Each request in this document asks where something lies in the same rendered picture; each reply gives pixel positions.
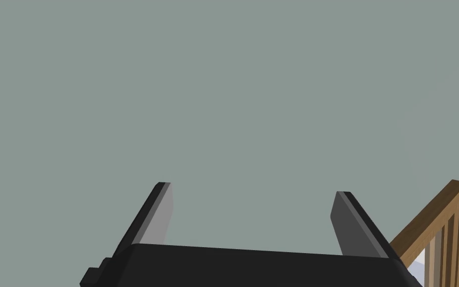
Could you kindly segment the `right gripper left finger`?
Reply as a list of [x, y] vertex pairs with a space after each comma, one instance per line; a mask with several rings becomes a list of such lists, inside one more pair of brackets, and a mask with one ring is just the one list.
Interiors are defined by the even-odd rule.
[[114, 257], [133, 244], [163, 244], [173, 213], [170, 182], [157, 183], [119, 242]]

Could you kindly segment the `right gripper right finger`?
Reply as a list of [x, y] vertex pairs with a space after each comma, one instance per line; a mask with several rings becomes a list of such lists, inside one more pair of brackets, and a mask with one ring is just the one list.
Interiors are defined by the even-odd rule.
[[330, 219], [343, 255], [399, 258], [351, 192], [336, 192]]

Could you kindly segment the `brown wooden door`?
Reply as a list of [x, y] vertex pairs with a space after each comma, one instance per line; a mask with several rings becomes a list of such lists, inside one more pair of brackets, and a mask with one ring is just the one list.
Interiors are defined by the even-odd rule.
[[391, 246], [407, 267], [425, 251], [425, 287], [459, 287], [459, 180], [451, 180]]

